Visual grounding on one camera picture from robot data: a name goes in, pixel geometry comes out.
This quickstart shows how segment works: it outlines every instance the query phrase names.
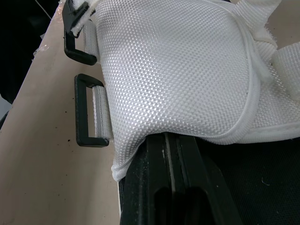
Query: black plastic clip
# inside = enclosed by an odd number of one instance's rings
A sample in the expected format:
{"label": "black plastic clip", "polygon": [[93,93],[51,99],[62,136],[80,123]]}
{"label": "black plastic clip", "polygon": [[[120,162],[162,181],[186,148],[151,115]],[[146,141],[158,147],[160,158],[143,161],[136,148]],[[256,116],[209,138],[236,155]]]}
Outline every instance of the black plastic clip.
{"label": "black plastic clip", "polygon": [[77,10],[74,9],[72,0],[66,1],[65,6],[62,10],[62,19],[64,22],[64,39],[65,39],[64,49],[65,49],[65,54],[69,58],[77,62],[92,66],[95,65],[97,62],[96,56],[77,50],[75,48],[75,38],[79,37],[80,32],[78,32],[77,36],[74,36],[74,34],[71,31],[88,9],[89,9],[89,4],[86,1]]}
{"label": "black plastic clip", "polygon": [[103,137],[89,137],[88,110],[86,100],[86,88],[102,86],[101,81],[85,74],[75,77],[75,119],[76,141],[79,146],[105,147],[109,140]]}

